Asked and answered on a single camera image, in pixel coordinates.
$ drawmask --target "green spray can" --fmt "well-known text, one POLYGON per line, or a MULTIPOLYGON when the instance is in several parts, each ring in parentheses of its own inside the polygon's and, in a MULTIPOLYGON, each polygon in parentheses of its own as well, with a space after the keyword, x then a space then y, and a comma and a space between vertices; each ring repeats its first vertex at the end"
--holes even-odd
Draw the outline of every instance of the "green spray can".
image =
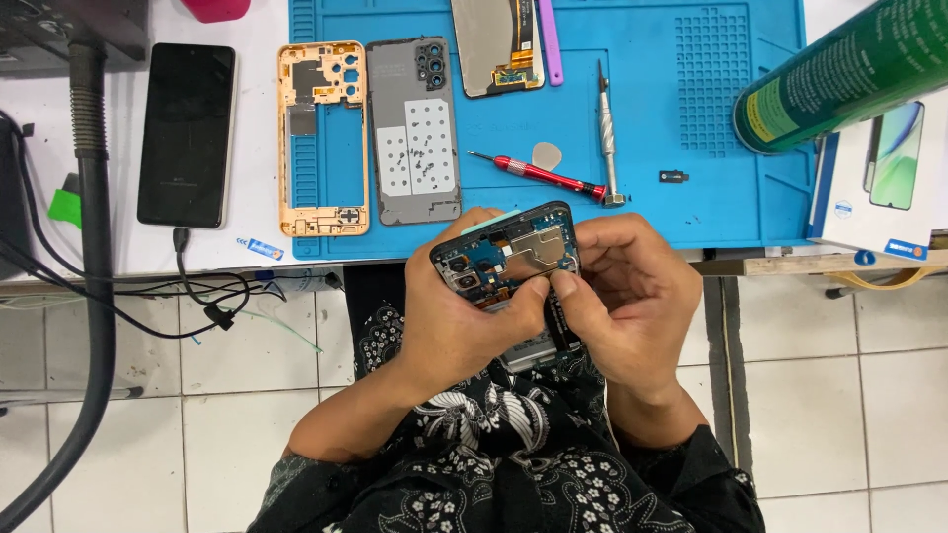
POLYGON ((743 143, 777 154, 948 84, 948 0, 880 0, 744 89, 743 143))

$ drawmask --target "screwdriver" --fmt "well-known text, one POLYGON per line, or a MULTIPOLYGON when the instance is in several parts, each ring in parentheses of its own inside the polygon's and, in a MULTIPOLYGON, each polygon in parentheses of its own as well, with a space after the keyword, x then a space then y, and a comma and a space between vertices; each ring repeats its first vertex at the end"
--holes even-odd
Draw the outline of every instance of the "screwdriver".
POLYGON ((578 179, 572 179, 571 177, 566 177, 565 175, 554 174, 550 171, 545 171, 539 167, 531 165, 530 163, 525 163, 519 159, 514 159, 508 156, 491 157, 485 156, 484 154, 478 154, 477 152, 471 152, 470 150, 467 152, 473 156, 483 157, 484 159, 493 161, 495 167, 512 175, 532 177, 540 181, 545 181, 547 183, 559 185, 560 187, 572 189, 577 193, 587 195, 597 203, 601 203, 606 197, 605 185, 593 185, 592 183, 579 181, 578 179))

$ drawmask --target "phone screen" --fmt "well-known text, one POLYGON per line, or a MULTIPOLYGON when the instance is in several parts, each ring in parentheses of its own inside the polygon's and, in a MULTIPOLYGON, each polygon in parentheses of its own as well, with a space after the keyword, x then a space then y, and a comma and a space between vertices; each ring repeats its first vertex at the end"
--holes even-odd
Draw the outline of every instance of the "phone screen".
POLYGON ((872 204, 904 211, 912 208, 924 115, 925 107, 912 102, 876 118, 875 172, 869 184, 872 204))
POLYGON ((224 216, 235 54, 227 46, 152 47, 138 221, 218 228, 224 216))

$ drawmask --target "blue sticker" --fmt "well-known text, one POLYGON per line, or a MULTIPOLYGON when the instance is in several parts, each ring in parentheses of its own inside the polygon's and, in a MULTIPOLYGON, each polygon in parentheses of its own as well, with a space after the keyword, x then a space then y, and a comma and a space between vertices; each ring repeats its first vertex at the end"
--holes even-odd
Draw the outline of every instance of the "blue sticker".
POLYGON ((898 239, 889 239, 888 245, 885 246, 885 252, 915 259, 916 261, 926 261, 928 259, 928 247, 913 245, 898 239))
POLYGON ((847 219, 852 216, 852 204, 843 200, 842 202, 836 202, 836 209, 833 210, 836 213, 836 216, 847 219))
POLYGON ((280 261, 283 258, 283 250, 275 247, 271 247, 267 243, 262 243, 257 239, 237 239, 237 244, 246 246, 247 249, 253 250, 261 255, 265 255, 271 259, 276 259, 280 261))

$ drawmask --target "product box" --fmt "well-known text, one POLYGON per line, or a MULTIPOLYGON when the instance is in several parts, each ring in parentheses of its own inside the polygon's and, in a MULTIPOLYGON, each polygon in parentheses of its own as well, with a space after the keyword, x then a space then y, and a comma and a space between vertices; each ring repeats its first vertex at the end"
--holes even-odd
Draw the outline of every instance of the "product box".
POLYGON ((948 92, 897 107, 824 141, 807 237, 924 261, 936 225, 948 92))

